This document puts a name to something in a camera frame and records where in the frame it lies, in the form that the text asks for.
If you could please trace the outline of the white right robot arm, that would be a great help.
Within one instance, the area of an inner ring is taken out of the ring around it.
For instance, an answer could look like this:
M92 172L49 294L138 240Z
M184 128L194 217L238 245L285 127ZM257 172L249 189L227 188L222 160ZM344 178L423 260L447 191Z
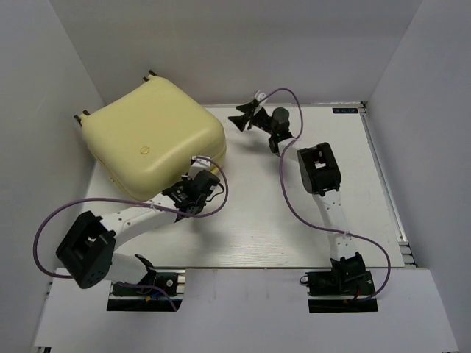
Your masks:
M256 99L238 105L240 115L228 119L240 131L257 127L269 135L270 152L297 162L302 185L319 208L328 236L331 270L328 275L312 274L308 282L320 293L359 297L366 266L341 207L341 172L329 143L307 146L290 130L290 113L277 107L271 114Z

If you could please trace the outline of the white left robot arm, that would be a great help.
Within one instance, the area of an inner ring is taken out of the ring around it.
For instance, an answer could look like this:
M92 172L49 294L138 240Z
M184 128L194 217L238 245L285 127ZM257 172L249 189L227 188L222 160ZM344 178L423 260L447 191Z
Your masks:
M139 293L155 286L152 264L136 254L116 250L146 232L200 215L220 179L207 170L163 190L144 206L107 215L81 213L56 250L57 258L81 289L103 279L129 282Z

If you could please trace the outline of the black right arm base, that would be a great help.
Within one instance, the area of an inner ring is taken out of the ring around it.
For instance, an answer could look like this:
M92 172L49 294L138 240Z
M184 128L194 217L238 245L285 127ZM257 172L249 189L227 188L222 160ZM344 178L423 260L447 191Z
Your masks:
M376 313L376 299L365 300L375 293L370 271L363 278L340 288L330 271L306 272L300 284L308 289L309 313Z

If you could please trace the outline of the yellow suitcase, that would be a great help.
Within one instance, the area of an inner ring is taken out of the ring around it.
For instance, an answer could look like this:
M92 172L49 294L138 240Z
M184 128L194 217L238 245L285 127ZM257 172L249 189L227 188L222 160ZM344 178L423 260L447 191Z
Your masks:
M224 164L227 142L219 119L153 71L125 96L75 119L97 162L138 201L179 181L193 156Z

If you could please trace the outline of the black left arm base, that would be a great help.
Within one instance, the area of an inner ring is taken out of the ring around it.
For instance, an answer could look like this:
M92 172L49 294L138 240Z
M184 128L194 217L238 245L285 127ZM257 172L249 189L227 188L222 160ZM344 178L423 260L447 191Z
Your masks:
M183 302L184 270L157 271L146 287L113 283L107 300L108 312L173 313Z

